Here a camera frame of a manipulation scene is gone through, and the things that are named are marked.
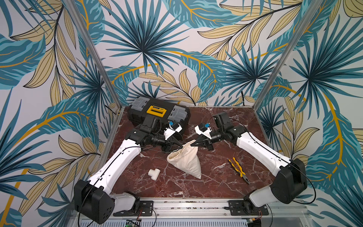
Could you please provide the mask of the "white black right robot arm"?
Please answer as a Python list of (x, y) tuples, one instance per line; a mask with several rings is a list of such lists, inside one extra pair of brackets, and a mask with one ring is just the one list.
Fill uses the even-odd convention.
[(213, 144), (229, 141), (248, 152), (263, 164), (274, 176), (274, 181), (244, 197), (236, 206), (230, 204), (230, 210), (242, 215), (262, 215), (266, 206), (273, 202), (291, 203), (308, 187), (305, 165), (299, 160), (292, 160), (257, 139), (243, 124), (234, 126), (227, 113), (213, 116), (217, 130), (209, 124), (195, 127), (199, 137), (191, 144), (193, 147), (204, 147), (213, 150)]

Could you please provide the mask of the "cream cloth drawstring soil bag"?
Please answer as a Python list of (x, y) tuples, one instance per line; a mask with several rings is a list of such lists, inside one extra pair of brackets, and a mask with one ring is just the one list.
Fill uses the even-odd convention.
[(167, 156), (167, 161), (184, 173), (201, 179), (201, 165), (197, 156), (198, 147), (192, 147), (192, 143), (195, 141), (192, 140), (184, 144), (180, 150), (170, 153)]

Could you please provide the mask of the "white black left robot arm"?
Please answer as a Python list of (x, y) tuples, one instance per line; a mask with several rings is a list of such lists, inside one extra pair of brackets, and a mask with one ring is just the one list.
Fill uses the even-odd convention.
[(173, 145), (182, 148), (174, 137), (182, 131), (177, 121), (170, 120), (165, 127), (156, 130), (159, 119), (147, 116), (125, 136), (121, 146), (113, 156), (88, 180), (79, 180), (74, 186), (75, 211), (85, 215), (97, 224), (105, 223), (116, 206), (111, 191), (126, 167), (148, 145), (160, 146), (166, 153), (173, 153)]

